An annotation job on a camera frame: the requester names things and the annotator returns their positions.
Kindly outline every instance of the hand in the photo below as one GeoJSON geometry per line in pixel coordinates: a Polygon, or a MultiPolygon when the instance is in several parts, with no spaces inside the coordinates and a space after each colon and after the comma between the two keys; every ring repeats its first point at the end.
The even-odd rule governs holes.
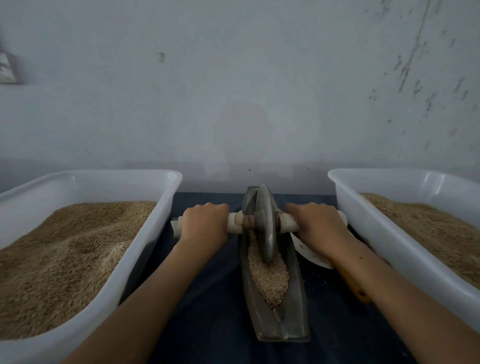
{"type": "Polygon", "coordinates": [[[197,205],[183,213],[177,246],[206,263],[227,241],[228,205],[197,205]]]}
{"type": "Polygon", "coordinates": [[[291,214],[300,227],[296,234],[298,238],[327,257],[334,258],[354,239],[333,206],[313,202],[307,205],[287,204],[285,212],[291,214]]]}

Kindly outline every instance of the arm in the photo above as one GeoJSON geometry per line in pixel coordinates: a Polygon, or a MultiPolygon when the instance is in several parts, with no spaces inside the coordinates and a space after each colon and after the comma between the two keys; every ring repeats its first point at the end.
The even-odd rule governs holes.
{"type": "Polygon", "coordinates": [[[480,363],[480,335],[355,239],[335,208],[288,204],[299,238],[343,266],[419,363],[480,363]]]}
{"type": "Polygon", "coordinates": [[[227,205],[187,209],[170,254],[64,363],[145,363],[190,283],[227,241],[227,220],[227,205]]]}

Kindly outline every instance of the forearm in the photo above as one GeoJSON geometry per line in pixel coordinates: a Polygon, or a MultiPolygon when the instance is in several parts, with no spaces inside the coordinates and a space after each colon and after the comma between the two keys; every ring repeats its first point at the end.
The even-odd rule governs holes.
{"type": "Polygon", "coordinates": [[[372,297],[419,363],[480,363],[480,336],[358,240],[335,259],[372,297]]]}
{"type": "Polygon", "coordinates": [[[169,317],[205,264],[177,244],[156,271],[65,363],[145,363],[169,317]]]}

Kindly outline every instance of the dark blue tablecloth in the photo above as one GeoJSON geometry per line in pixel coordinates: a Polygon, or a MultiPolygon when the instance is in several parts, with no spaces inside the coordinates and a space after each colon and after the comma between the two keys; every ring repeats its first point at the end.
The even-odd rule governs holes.
{"type": "MultiPolygon", "coordinates": [[[[243,194],[177,193],[172,216],[196,204],[241,210],[243,194]]],[[[336,206],[335,196],[275,195],[286,202],[336,206]]],[[[137,286],[160,265],[175,240],[167,224],[137,286]]],[[[242,290],[237,237],[231,237],[193,281],[149,363],[414,363],[374,304],[358,302],[340,276],[298,255],[308,300],[308,343],[264,343],[255,336],[242,290]]]]}

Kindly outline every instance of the grain pile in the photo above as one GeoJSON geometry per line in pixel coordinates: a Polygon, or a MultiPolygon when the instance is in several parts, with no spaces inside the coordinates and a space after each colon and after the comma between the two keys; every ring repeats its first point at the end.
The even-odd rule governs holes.
{"type": "Polygon", "coordinates": [[[480,289],[480,230],[426,204],[362,195],[462,279],[480,289]]]}
{"type": "Polygon", "coordinates": [[[103,287],[155,202],[76,204],[0,250],[0,340],[47,332],[103,287]]]}
{"type": "Polygon", "coordinates": [[[282,303],[288,290],[289,276],[287,266],[282,259],[282,254],[278,251],[270,263],[263,262],[257,238],[253,231],[250,231],[248,268],[265,302],[275,310],[282,303]]]}

